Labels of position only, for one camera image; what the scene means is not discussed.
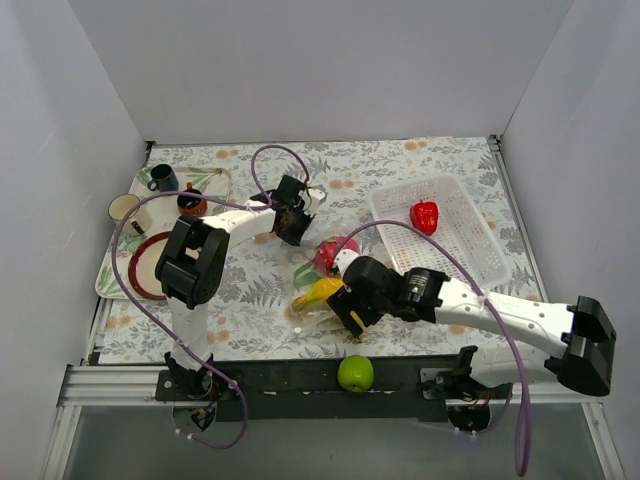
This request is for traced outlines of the red fake bell pepper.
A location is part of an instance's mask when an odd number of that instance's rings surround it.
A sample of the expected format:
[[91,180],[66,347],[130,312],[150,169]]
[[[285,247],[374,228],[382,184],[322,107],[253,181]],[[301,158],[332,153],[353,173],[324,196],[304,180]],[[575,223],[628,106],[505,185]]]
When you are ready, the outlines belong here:
[[414,228],[427,236],[433,235],[438,228],[439,208],[435,202],[421,201],[409,210],[409,219]]

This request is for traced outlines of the green fake apple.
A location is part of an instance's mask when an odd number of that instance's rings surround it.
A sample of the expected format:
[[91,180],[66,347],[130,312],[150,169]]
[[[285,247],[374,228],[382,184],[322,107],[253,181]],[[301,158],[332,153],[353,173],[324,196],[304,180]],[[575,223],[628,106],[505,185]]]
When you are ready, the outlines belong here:
[[337,380],[346,391],[363,393],[374,383],[374,368],[371,361],[361,355],[344,358],[338,367]]

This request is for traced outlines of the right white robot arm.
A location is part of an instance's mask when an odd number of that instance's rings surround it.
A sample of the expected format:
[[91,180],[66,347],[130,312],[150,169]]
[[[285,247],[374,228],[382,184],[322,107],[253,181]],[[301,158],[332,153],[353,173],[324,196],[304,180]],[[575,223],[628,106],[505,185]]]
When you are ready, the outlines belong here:
[[405,322],[459,325],[502,335],[507,344],[464,347],[450,378],[464,397],[507,383],[546,380],[579,394],[611,392],[616,331],[601,303],[581,296],[575,304],[477,293],[468,284],[427,268],[399,274],[354,254],[339,262],[342,287],[328,306],[356,338],[389,315]]

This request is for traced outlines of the clear zip top bag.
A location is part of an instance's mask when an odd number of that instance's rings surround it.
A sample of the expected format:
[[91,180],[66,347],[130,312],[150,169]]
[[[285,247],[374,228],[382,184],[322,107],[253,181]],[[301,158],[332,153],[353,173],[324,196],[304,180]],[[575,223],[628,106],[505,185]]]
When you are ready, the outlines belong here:
[[285,309],[295,337],[345,329],[328,300],[344,286],[343,271],[362,254],[356,236],[331,227],[318,238],[301,243],[306,260],[292,274],[293,298]]

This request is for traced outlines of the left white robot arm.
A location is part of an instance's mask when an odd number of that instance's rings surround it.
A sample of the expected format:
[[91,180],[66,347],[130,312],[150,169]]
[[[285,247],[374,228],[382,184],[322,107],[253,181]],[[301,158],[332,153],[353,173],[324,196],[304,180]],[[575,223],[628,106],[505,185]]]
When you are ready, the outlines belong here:
[[165,354],[171,382],[193,400],[213,386],[207,367],[208,303],[221,285],[228,250],[263,233],[298,246],[326,193],[291,176],[277,188],[256,194],[241,208],[179,217],[155,269],[171,312],[172,350]]

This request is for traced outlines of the pink fake fruit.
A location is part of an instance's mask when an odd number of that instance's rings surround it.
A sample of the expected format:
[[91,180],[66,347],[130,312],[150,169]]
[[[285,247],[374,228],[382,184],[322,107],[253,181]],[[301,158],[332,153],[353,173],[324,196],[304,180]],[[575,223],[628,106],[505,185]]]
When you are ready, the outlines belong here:
[[311,259],[312,266],[324,276],[341,276],[337,264],[338,255],[347,251],[360,253],[360,246],[354,239],[346,240],[344,236],[332,236],[322,241]]

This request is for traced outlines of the yellow fake banana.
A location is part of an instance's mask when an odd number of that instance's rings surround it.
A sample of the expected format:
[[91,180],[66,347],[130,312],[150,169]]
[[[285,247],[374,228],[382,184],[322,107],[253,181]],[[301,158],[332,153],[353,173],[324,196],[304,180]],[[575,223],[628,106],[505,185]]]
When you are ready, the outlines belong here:
[[343,286],[339,278],[322,278],[313,283],[306,293],[295,298],[289,306],[293,335],[337,331],[350,334],[326,303],[328,297]]

